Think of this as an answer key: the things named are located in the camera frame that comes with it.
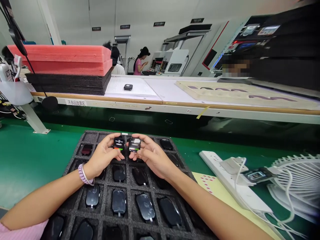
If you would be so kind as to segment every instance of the white fan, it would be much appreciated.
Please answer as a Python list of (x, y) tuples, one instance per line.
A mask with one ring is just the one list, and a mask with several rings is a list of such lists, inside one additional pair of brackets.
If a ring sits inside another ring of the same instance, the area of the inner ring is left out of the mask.
[[(283, 157), (273, 163), (280, 169), (291, 172), (293, 180), (289, 188), (295, 213), (308, 221), (315, 222), (320, 206), (320, 154)], [(285, 196), (289, 174), (283, 171), (268, 185), (272, 197), (283, 207), (290, 210), (290, 202)]]

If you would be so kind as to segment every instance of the pink shirt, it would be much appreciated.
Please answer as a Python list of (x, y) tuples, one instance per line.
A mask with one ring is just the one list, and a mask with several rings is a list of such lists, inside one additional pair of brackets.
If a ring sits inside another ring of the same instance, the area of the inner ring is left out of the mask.
[(141, 72), (138, 71), (138, 65), (141, 66), (140, 58), (138, 58), (137, 61), (136, 61), (136, 70), (134, 71), (133, 75), (142, 75)]
[(39, 240), (48, 220), (37, 225), (10, 231), (0, 223), (0, 240)]

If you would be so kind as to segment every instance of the white stand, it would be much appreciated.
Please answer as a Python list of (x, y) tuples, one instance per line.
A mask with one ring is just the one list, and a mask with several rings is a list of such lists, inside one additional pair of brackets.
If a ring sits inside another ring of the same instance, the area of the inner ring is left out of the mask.
[(220, 165), (222, 159), (215, 152), (201, 151), (199, 155), (242, 208), (249, 210), (244, 204), (245, 201), (254, 212), (272, 213), (272, 210), (251, 190), (250, 187), (238, 184), (238, 193), (236, 193), (234, 189), (235, 178), (233, 175), (227, 173)]
[(50, 129), (46, 129), (46, 127), (43, 125), (43, 123), (29, 104), (20, 105), (19, 109), (24, 111), (27, 115), (27, 122), (33, 128), (33, 133), (47, 134), (48, 132), (50, 132)]

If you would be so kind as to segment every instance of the foam tray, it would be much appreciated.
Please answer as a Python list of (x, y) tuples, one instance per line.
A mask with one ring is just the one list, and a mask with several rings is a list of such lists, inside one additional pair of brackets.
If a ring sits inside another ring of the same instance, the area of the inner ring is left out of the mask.
[[(76, 164), (87, 162), (92, 156), (98, 143), (110, 133), (111, 132), (85, 131), (78, 142), (63, 175), (73, 171)], [(125, 142), (127, 142), (131, 136), (123, 135), (123, 137)], [(160, 144), (160, 139), (165, 138), (159, 136), (150, 137), (158, 144)], [(177, 147), (171, 139), (169, 140), (174, 149), (173, 151), (164, 151), (169, 154), (171, 158), (174, 156), (179, 162), (179, 169), (195, 181), (191, 171), (179, 154)], [(93, 145), (90, 156), (81, 155), (81, 150), (84, 144)], [(119, 226), (122, 230), (123, 240), (136, 240), (141, 236), (146, 235), (152, 236), (155, 240), (218, 239), (198, 215), (194, 216), (195, 212), (187, 205), (173, 187), (165, 190), (158, 188), (153, 178), (153, 172), (148, 168), (148, 166), (141, 159), (140, 161), (130, 160), (128, 158), (129, 151), (127, 147), (123, 152), (125, 160), (117, 161), (116, 159), (113, 159), (110, 165), (105, 169), (105, 173), (100, 176), (101, 178), (96, 178), (96, 184), (100, 186), (100, 198), (96, 208), (86, 207), (85, 199), (87, 186), (84, 185), (70, 196), (57, 210), (55, 214), (58, 214), (65, 219), (61, 239), (73, 239), (77, 227), (84, 219), (86, 219), (94, 229), (93, 240), (105, 239), (104, 233), (106, 228), (115, 226)], [(123, 166), (125, 170), (125, 180), (123, 183), (114, 182), (112, 177), (112, 167), (114, 165)], [(143, 168), (145, 170), (148, 177), (147, 186), (138, 186), (136, 184), (132, 176), (132, 168), (134, 167)], [(111, 197), (114, 189), (123, 190), (126, 194), (127, 209), (124, 216), (121, 217), (114, 216), (111, 210)], [(149, 196), (155, 210), (156, 217), (152, 223), (150, 221), (145, 222), (140, 216), (135, 196), (141, 193), (146, 193)], [(161, 214), (157, 199), (162, 197), (168, 197), (178, 208), (183, 223), (179, 228), (170, 228)]]
[(27, 73), (26, 77), (37, 92), (43, 92), (44, 89), (46, 92), (104, 95), (111, 79), (111, 72), (110, 69), (103, 77), (64, 74), (35, 76), (33, 73)]

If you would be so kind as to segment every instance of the power strip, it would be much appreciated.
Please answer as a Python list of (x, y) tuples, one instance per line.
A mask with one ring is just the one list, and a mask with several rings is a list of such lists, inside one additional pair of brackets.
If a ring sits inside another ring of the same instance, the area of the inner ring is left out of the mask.
[(215, 152), (201, 151), (199, 155), (242, 208), (249, 210), (244, 204), (245, 201), (254, 212), (272, 213), (272, 210), (268, 205), (266, 205), (250, 187), (237, 185), (238, 193), (236, 193), (236, 190), (234, 189), (235, 179), (232, 179), (232, 175), (227, 173), (220, 165), (222, 159)]

